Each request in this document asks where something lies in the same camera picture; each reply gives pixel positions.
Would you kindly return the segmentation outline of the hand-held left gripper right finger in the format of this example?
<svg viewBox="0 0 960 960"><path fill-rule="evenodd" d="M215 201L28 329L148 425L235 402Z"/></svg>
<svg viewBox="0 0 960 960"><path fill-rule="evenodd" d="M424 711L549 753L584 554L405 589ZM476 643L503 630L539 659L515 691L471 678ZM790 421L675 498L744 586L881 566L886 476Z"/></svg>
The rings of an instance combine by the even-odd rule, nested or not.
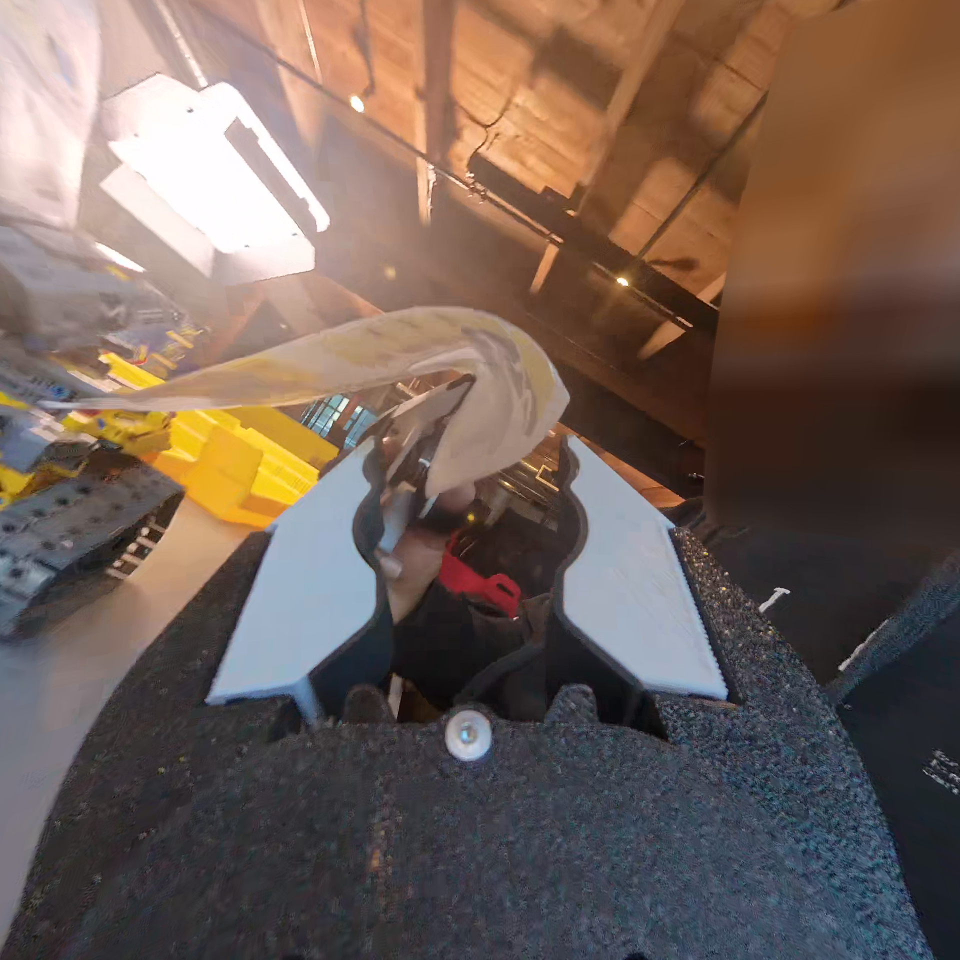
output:
<svg viewBox="0 0 960 960"><path fill-rule="evenodd" d="M627 681L728 700L728 685L674 541L674 525L582 439L564 438L578 539L559 612Z"/></svg>

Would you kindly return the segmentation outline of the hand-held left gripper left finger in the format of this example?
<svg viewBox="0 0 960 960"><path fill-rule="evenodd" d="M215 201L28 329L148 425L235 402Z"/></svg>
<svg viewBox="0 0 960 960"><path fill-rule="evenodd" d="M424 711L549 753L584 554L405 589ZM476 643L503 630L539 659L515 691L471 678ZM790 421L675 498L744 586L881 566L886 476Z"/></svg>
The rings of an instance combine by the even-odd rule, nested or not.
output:
<svg viewBox="0 0 960 960"><path fill-rule="evenodd" d="M363 442L270 525L208 705L286 697L320 724L342 717L352 690L386 678L385 476L382 443Z"/></svg>

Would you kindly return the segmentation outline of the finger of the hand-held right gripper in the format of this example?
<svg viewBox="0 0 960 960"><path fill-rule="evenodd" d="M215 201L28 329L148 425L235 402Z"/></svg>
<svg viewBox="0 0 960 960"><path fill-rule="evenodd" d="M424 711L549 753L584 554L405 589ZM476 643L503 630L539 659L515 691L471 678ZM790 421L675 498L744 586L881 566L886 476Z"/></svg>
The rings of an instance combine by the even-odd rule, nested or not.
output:
<svg viewBox="0 0 960 960"><path fill-rule="evenodd" d="M387 462L401 461L416 443L440 433L474 387L473 375L462 375L414 396L379 416L371 427Z"/></svg>

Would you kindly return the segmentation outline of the white sticker sheet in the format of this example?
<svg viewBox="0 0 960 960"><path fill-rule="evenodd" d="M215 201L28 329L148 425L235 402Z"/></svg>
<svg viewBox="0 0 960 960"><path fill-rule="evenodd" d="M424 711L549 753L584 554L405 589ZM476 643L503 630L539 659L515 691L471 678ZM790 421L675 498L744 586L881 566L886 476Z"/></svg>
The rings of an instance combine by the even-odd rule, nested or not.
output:
<svg viewBox="0 0 960 960"><path fill-rule="evenodd" d="M570 394L542 347L502 318L420 306L361 318L129 393L41 400L51 411L169 412L281 407L456 371L474 383L438 442L428 498L534 450Z"/></svg>

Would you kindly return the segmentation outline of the yellow grey toy brick robot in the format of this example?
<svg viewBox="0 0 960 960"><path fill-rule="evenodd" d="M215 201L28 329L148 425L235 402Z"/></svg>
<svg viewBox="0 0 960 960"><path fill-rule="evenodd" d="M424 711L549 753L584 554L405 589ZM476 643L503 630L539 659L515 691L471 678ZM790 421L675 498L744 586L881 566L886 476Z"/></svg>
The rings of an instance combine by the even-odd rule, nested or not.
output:
<svg viewBox="0 0 960 960"><path fill-rule="evenodd" d="M173 415L103 411L104 392L56 365L2 360L2 639L25 640L118 587L184 498L146 457Z"/></svg>

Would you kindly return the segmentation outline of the grey desk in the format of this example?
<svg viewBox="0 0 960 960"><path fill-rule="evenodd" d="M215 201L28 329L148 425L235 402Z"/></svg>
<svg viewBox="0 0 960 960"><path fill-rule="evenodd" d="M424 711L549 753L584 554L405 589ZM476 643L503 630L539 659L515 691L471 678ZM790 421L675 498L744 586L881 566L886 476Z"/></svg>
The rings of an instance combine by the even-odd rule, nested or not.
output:
<svg viewBox="0 0 960 960"><path fill-rule="evenodd" d="M36 638L2 641L2 872L29 865L66 770L120 679L253 532L187 501L125 581Z"/></svg>

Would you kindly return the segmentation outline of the paned window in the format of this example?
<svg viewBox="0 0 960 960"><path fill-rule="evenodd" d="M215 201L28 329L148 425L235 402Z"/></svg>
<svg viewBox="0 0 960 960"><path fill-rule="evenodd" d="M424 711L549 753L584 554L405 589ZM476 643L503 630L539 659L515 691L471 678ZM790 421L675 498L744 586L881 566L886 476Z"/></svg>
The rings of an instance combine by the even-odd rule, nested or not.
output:
<svg viewBox="0 0 960 960"><path fill-rule="evenodd" d="M300 424L339 450L355 448L378 413L354 396L334 394L313 402L301 415Z"/></svg>

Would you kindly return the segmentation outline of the red plastic tub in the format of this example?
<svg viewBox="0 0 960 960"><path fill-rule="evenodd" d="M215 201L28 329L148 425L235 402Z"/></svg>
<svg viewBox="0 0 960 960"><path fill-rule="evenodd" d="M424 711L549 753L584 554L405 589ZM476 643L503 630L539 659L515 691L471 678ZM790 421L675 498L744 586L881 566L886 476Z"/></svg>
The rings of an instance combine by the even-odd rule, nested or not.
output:
<svg viewBox="0 0 960 960"><path fill-rule="evenodd" d="M460 556L459 536L448 541L438 571L438 582L450 593L470 597L506 618L518 615L522 602L520 586L504 573L483 576Z"/></svg>

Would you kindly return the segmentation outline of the yellow plastic bin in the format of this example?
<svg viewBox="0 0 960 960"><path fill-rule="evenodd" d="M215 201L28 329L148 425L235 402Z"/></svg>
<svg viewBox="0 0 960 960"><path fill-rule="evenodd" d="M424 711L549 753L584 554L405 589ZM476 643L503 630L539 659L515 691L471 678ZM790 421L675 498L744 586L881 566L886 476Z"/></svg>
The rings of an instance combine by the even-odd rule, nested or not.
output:
<svg viewBox="0 0 960 960"><path fill-rule="evenodd" d="M263 530L340 454L272 407L174 414L71 414L87 432L138 457L215 518Z"/></svg>

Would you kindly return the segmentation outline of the white studio light panel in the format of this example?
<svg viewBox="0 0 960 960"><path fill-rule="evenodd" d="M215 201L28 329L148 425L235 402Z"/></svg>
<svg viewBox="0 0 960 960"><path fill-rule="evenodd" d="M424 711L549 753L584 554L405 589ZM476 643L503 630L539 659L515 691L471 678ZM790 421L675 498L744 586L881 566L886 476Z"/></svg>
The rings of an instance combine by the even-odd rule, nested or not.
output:
<svg viewBox="0 0 960 960"><path fill-rule="evenodd" d="M194 90L155 74L104 100L119 161L102 190L208 280L308 273L330 215L229 83Z"/></svg>

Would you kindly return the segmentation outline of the robot instruction booklet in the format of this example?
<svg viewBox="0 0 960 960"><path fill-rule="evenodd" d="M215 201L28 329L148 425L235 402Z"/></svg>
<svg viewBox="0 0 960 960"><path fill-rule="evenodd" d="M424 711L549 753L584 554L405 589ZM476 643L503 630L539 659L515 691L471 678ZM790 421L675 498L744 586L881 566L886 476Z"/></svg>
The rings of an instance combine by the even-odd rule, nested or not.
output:
<svg viewBox="0 0 960 960"><path fill-rule="evenodd" d="M3 203L75 226L101 61L96 2L1 3Z"/></svg>

